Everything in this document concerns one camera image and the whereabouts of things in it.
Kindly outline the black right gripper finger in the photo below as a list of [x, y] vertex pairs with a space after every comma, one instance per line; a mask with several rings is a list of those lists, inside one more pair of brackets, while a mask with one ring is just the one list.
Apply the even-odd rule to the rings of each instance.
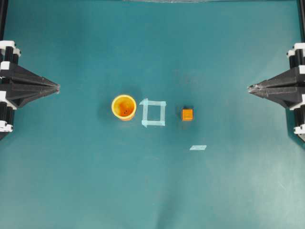
[[296, 86], [298, 83], [299, 83], [299, 67], [294, 67], [273, 78], [252, 84], [248, 86], [247, 90], [249, 92], [254, 92], [259, 89]]
[[301, 87], [266, 88], [249, 93], [280, 104], [290, 110], [299, 108], [302, 103]]

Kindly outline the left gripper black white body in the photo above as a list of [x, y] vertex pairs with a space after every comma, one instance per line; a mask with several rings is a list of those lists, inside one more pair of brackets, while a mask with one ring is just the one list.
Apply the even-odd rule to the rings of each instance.
[[10, 133], [13, 131], [14, 114], [17, 109], [13, 102], [8, 99], [12, 91], [12, 80], [5, 77], [5, 71], [10, 70], [13, 64], [18, 64], [20, 50], [14, 41], [0, 41], [0, 132]]

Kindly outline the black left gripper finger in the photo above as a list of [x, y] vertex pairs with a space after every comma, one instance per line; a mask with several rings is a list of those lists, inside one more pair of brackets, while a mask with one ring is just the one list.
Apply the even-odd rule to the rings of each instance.
[[14, 63], [9, 64], [6, 77], [14, 82], [58, 88], [59, 85]]
[[5, 86], [5, 100], [9, 102], [14, 109], [19, 109], [29, 102], [58, 93], [59, 91], [60, 87]]

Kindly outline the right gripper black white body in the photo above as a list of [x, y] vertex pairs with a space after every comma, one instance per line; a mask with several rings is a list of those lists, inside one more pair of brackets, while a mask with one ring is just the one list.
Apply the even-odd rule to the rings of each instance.
[[294, 112], [295, 127], [294, 134], [305, 134], [305, 44], [295, 43], [293, 48], [287, 52], [290, 68], [296, 67], [297, 79], [296, 86], [301, 88], [301, 101], [294, 104], [289, 109]]

